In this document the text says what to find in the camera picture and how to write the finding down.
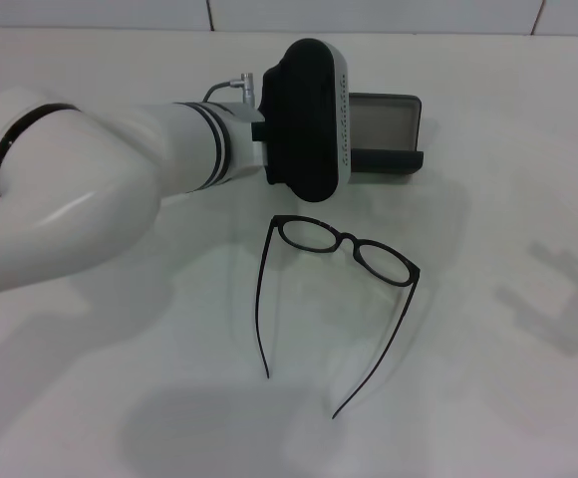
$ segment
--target eyeglasses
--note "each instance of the eyeglasses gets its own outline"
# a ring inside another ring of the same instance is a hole
[[[269,224],[267,231],[267,238],[265,239],[265,246],[262,250],[262,259],[260,261],[260,272],[258,273],[258,287],[256,289],[256,339],[258,340],[258,347],[260,348],[260,356],[265,365],[265,372],[267,378],[271,375],[269,373],[269,365],[260,339],[260,323],[258,320],[258,306],[260,304],[260,289],[262,288],[262,275],[267,262],[267,253],[269,252],[269,244],[273,236],[274,229],[278,228],[280,237],[290,246],[300,249],[301,251],[315,252],[318,254],[327,254],[338,250],[342,241],[349,239],[353,243],[353,258],[360,263],[371,274],[378,279],[396,287],[411,286],[409,296],[402,309],[400,318],[396,323],[396,327],[389,338],[389,342],[382,351],[378,361],[371,369],[367,377],[358,385],[353,393],[340,405],[340,407],[333,414],[332,419],[338,416],[340,411],[349,403],[354,396],[362,389],[363,386],[376,372],[383,358],[387,354],[391,343],[396,337],[396,333],[402,324],[402,320],[407,314],[409,305],[416,291],[418,282],[420,280],[420,268],[413,262],[400,254],[395,249],[382,244],[381,242],[371,241],[369,239],[358,239],[353,234],[348,232],[339,232],[329,224],[322,221],[304,216],[274,216]]]

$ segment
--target glasses temple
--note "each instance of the glasses temple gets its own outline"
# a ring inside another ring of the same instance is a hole
[[[383,358],[385,357],[385,355],[389,351],[389,347],[391,346],[391,343],[393,342],[394,338],[396,337],[396,334],[398,333],[398,329],[400,328],[400,325],[402,324],[403,318],[407,314],[407,310],[409,309],[409,305],[411,304],[411,300],[413,299],[413,294],[416,291],[416,287],[418,286],[419,280],[420,280],[420,276],[417,276],[416,280],[413,282],[413,285],[411,287],[411,291],[409,292],[409,296],[407,297],[407,302],[405,303],[405,307],[402,309],[402,313],[400,314],[400,318],[398,319],[398,323],[396,324],[396,328],[393,330],[393,333],[391,334],[391,338],[389,339],[389,342],[387,343],[387,346],[385,347],[385,349],[382,351],[380,358],[378,358],[378,361],[376,362],[374,367],[371,369],[371,371],[369,372],[367,377],[364,380],[362,380],[362,383],[360,383],[360,385],[354,390],[354,392],[349,396],[349,398],[347,398],[345,400],[345,402],[342,405],[340,405],[340,407],[336,410],[336,412],[331,417],[332,420],[336,416],[338,416],[338,414],[342,411],[342,409],[345,406],[347,406],[347,403],[349,403],[353,399],[353,397],[356,396],[356,394],[362,389],[362,387],[365,386],[365,384],[369,381],[369,379],[373,376],[373,374],[376,372],[376,370],[380,366],[380,363],[382,363]]]
[[[260,304],[260,289],[262,288],[262,274],[265,270],[265,263],[267,262],[267,253],[269,252],[269,244],[271,243],[271,236],[273,236],[273,230],[276,228],[276,221],[271,220],[269,224],[269,230],[267,231],[267,238],[265,239],[265,247],[262,249],[262,259],[260,260],[260,271],[258,272],[258,287],[256,288],[256,309],[255,309],[255,322],[256,322],[256,339],[258,340],[258,348],[260,349],[260,356],[262,357],[262,363],[265,365],[265,373],[267,378],[270,377],[269,366],[267,365],[267,358],[265,357],[265,350],[262,347],[262,341],[260,340],[260,322],[258,320],[258,305]]]

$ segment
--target black ring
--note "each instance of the black ring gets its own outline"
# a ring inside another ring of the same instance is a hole
[[[214,123],[211,120],[211,118],[209,117],[209,115],[205,112],[204,109],[199,108],[196,103],[174,103],[174,104],[189,107],[189,108],[193,109],[195,112],[197,112],[199,115],[201,115],[203,117],[203,119],[205,121],[207,121],[207,124],[209,124],[209,127],[211,128],[211,132],[213,133],[213,138],[216,141],[216,161],[213,164],[213,170],[211,171],[211,174],[209,174],[209,177],[207,178],[207,180],[200,187],[198,187],[196,189],[196,191],[198,191],[200,189],[204,189],[205,187],[208,187],[209,183],[213,180],[216,172],[218,171],[218,166],[220,165],[220,157],[222,156],[222,146],[221,146],[221,141],[220,141],[220,134],[218,134],[218,129],[216,129],[216,126],[214,125]]]
[[[31,110],[29,113],[26,113],[17,119],[14,124],[12,124],[6,131],[0,141],[0,171],[1,164],[6,157],[6,154],[8,154],[10,147],[12,147],[14,141],[17,140],[23,131],[25,131],[41,118],[46,117],[47,115],[54,112],[60,112],[62,110],[74,110],[77,112],[79,109],[74,105],[68,105],[67,103],[52,103],[48,105],[41,105],[40,107]]]
[[[227,169],[229,169],[229,164],[231,163],[231,139],[229,138],[229,131],[227,130],[227,126],[225,125],[222,118],[216,112],[214,112],[211,108],[208,108],[201,103],[194,103],[194,105],[201,107],[206,112],[208,112],[212,118],[214,118],[214,120],[218,123],[218,126],[220,126],[220,129],[222,130],[222,137],[224,138],[225,141],[225,160],[222,163],[222,167],[220,168],[220,173],[218,174],[218,177],[216,177],[213,181],[211,181],[211,184],[209,184],[209,186],[212,186],[216,182],[220,181],[223,177],[225,177]]]

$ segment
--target cable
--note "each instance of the cable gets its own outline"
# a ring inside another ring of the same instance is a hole
[[[207,103],[209,101],[209,98],[211,97],[211,94],[213,92],[215,92],[216,90],[220,90],[221,88],[228,88],[231,86],[231,82],[222,82],[222,83],[217,83],[216,85],[214,85],[213,87],[211,87],[209,89],[209,91],[205,94],[205,97],[202,99],[203,103]]]

